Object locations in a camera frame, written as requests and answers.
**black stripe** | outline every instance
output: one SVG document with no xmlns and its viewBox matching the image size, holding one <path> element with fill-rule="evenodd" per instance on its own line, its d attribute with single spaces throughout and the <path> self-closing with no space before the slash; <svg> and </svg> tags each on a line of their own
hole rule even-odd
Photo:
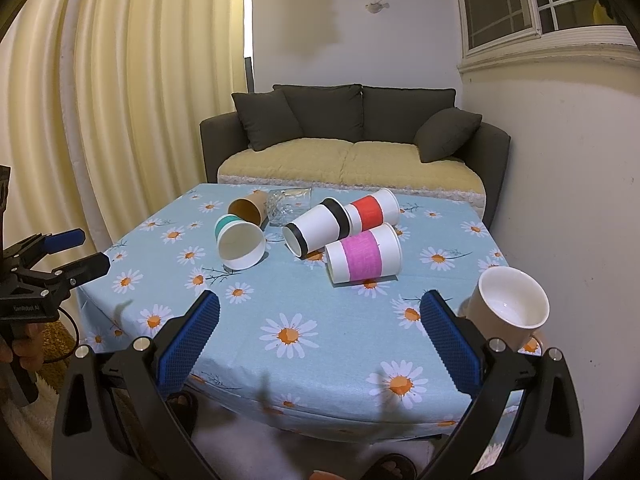
<svg viewBox="0 0 640 480">
<path fill-rule="evenodd" d="M 329 197 L 322 200 L 321 204 L 327 208 L 332 215 L 334 215 L 335 221 L 338 222 L 338 227 L 340 228 L 338 240 L 342 240 L 349 236 L 349 217 L 340 203 L 335 198 Z"/>
<path fill-rule="evenodd" d="M 306 240 L 305 237 L 303 237 L 302 233 L 300 232 L 300 229 L 298 229 L 298 226 L 295 224 L 287 224 L 285 225 L 285 227 L 291 231 L 293 233 L 293 235 L 296 237 L 296 240 L 298 241 L 298 245 L 300 246 L 300 258 L 304 258 L 306 256 L 306 254 L 308 253 L 308 246 L 306 244 Z"/>
</svg>

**sofa armrest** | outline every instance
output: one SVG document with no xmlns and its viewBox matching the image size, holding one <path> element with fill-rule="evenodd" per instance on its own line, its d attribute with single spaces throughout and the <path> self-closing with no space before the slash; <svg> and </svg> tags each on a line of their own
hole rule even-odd
<svg viewBox="0 0 640 480">
<path fill-rule="evenodd" d="M 473 137 L 454 154 L 464 160 L 466 166 L 482 180 L 486 193 L 482 222 L 487 229 L 491 227 L 498 206 L 510 142 L 511 137 L 500 128 L 481 123 Z"/>
<path fill-rule="evenodd" d="M 231 155 L 249 147 L 249 139 L 236 112 L 222 114 L 200 123 L 202 155 L 207 182 L 218 181 L 218 168 Z"/>
</svg>

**paper cup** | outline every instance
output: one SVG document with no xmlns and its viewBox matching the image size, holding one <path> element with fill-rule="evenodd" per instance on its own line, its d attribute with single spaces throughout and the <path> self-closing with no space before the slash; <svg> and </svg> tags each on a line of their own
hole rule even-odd
<svg viewBox="0 0 640 480">
<path fill-rule="evenodd" d="M 261 226 L 267 218 L 267 198 L 265 191 L 255 190 L 251 195 L 234 200 L 226 210 L 231 215 L 239 216 L 242 220 Z"/>
<path fill-rule="evenodd" d="M 282 228 L 289 250 L 299 258 L 349 235 L 351 224 L 344 207 L 326 198 Z"/>
<path fill-rule="evenodd" d="M 352 236 L 373 229 L 384 222 L 396 225 L 400 220 L 398 199 L 386 187 L 351 202 L 344 209 L 349 215 Z"/>
<path fill-rule="evenodd" d="M 324 254 L 334 283 L 393 276 L 402 270 L 400 240 L 388 223 L 328 244 Z"/>
<path fill-rule="evenodd" d="M 514 351 L 529 342 L 549 317 L 540 284 L 513 267 L 490 267 L 480 275 L 466 307 L 485 339 L 499 337 Z"/>
<path fill-rule="evenodd" d="M 267 241 L 262 230 L 236 215 L 221 216 L 214 232 L 220 259 L 229 269 L 248 269 L 264 255 Z"/>
</svg>

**floral tablecloth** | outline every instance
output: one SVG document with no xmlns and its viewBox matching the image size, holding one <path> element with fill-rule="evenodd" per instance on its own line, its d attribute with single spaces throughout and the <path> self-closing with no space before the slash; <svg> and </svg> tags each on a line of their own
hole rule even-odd
<svg viewBox="0 0 640 480">
<path fill-rule="evenodd" d="M 299 260 L 270 226 L 259 264 L 239 272 L 222 266 L 213 226 L 254 189 L 265 188 L 201 184 L 109 248 L 108 275 L 79 289 L 87 342 L 114 351 L 153 336 L 209 288 L 220 298 L 220 323 L 190 384 L 223 406 L 329 440 L 450 433 L 470 397 L 456 390 L 418 305 L 436 288 L 456 312 L 480 272 L 506 265 L 471 206 L 398 195 L 400 275 L 335 286 L 321 252 Z M 365 194 L 316 188 L 312 203 Z"/>
</svg>

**metal screw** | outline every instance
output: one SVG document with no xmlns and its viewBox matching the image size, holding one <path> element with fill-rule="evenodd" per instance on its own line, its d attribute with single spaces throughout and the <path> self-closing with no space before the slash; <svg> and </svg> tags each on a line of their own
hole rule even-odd
<svg viewBox="0 0 640 480">
<path fill-rule="evenodd" d="M 550 348 L 549 349 L 549 357 L 551 357 L 554 361 L 561 361 L 562 360 L 562 352 L 559 351 L 559 349 L 557 349 L 557 348 Z"/>
<path fill-rule="evenodd" d="M 498 339 L 497 337 L 491 339 L 489 341 L 489 348 L 494 352 L 504 352 L 507 348 L 507 345 L 502 339 Z"/>
<path fill-rule="evenodd" d="M 133 348 L 135 348 L 138 352 L 142 352 L 146 350 L 151 345 L 151 339 L 148 337 L 139 337 L 133 342 Z"/>
<path fill-rule="evenodd" d="M 87 345 L 79 346 L 76 349 L 76 357 L 83 359 L 89 355 L 89 347 Z"/>
</svg>

